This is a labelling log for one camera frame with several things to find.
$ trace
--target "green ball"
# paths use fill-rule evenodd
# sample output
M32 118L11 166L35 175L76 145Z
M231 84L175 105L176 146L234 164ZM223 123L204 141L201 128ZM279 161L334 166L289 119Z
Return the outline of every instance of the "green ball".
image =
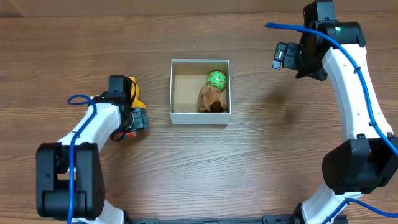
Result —
M226 88L226 76L220 71L211 72L207 77L207 84L223 91Z

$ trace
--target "white box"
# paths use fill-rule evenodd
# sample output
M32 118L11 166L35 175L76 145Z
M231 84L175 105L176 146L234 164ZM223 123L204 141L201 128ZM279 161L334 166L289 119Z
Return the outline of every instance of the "white box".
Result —
M199 113L198 95L213 71L226 76L221 96L228 103L224 113ZM173 124L228 124L231 117L229 60L173 59L170 76L170 118Z

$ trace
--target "toy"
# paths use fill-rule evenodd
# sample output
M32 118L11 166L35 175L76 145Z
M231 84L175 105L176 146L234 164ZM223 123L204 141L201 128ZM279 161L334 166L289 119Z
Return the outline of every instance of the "toy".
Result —
M201 88L198 104L201 113L222 113L228 107L227 102L221 97L221 90L210 85Z
M223 91L226 88L226 76L221 71L211 72L207 77L207 84Z

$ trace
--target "blue cable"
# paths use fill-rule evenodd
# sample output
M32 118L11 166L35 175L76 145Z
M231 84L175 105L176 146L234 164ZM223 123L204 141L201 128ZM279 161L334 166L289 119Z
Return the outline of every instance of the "blue cable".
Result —
M327 36L326 34L324 34L322 32L319 32L319 31L313 30L313 29L308 29L308 28L305 28L304 26L300 26L300 25L276 24L276 23L273 23L273 22L269 22L269 23L266 24L266 27L274 28L274 29L296 30L296 31L301 32L301 33L302 32L306 32L306 33L310 33L310 34L315 34L315 35L318 35L320 37L323 37L325 40L329 41L336 48L340 49L341 52L347 57L347 59L353 65L355 72L358 73L358 77L359 77L359 80L361 82L362 89L363 89L363 94L365 96L366 108L368 109L368 115L369 115L369 119L371 120L371 125L373 126L373 128L377 132L377 134L380 136L380 138L384 141L384 143L387 144L387 146L391 149L391 151L398 157L397 148L383 134L383 132L380 130L379 126L377 125L376 120L374 119L371 99L369 97L368 86L366 85L366 82L365 82L365 79L363 77L361 68L358 67L358 65L356 64L355 60L346 51L346 49L344 49L343 46L341 46L337 41L333 40L331 37Z
M296 30L298 32L306 32L309 34L315 34L318 35L320 37L323 37L325 40L329 41L332 45L334 45L336 48L340 49L341 52L347 57L347 59L351 62L351 64L354 67L354 71L356 73L358 73L358 77L359 80L361 82L362 85L362 89L363 89L363 94L365 97L365 102L366 102L366 108L368 109L368 115L369 115L369 119L371 120L371 125L373 125L375 131L377 132L377 134L380 136L380 138L388 145L388 147L391 149L391 151L398 157L398 150L396 149L396 147L390 142L390 140L388 140L388 138L385 137L385 135L383 134L383 132L380 130L379 126L376 123L376 120L374 119L373 116L373 110L372 110L372 104L371 104L371 99L369 97L369 91L368 91L368 86L366 85L365 79L363 77L361 68L358 67L358 65L356 64L355 60L352 58L352 56L346 51L346 49L344 49L343 46L341 46L337 41L333 40L331 37L327 36L324 33L321 33L317 30L313 30L313 29L308 29L305 28L304 26L300 26L300 25L288 25L288 24L276 24L273 22L269 22L266 24L266 27L268 28L274 28L274 29L286 29L286 30ZM329 217L327 217L322 224L327 224L328 222L331 222L331 220L333 218L335 218L337 216L337 214L339 214L341 212L341 210L344 208L345 205L349 205L350 202L354 202L357 203L360 206L363 206L367 209L369 209L370 211L376 212L377 214L383 215L385 217L389 217L389 218L398 218L398 214L393 214L393 213L388 213L388 212L383 212L381 210L378 210L370 205L367 205L359 200L353 199L353 198L346 198L336 209L335 211L333 211L332 214L330 214Z
M71 100L75 98L84 98L87 101L83 102L76 102L72 103ZM68 104L69 105L85 105L85 104L90 104L93 105L93 113L90 115L90 117L86 120L86 122L83 123L83 125L79 128L79 130L73 135L72 140L70 141L70 146L69 146L69 210L68 210L68 219L67 219L67 224L72 223L72 218L73 218L73 199L74 199L74 180L75 180L75 143L76 140L78 139L79 135L83 132L83 130L88 126L90 121L95 117L97 114L97 106L95 105L95 102L88 96L82 95L82 94L76 94L68 99Z

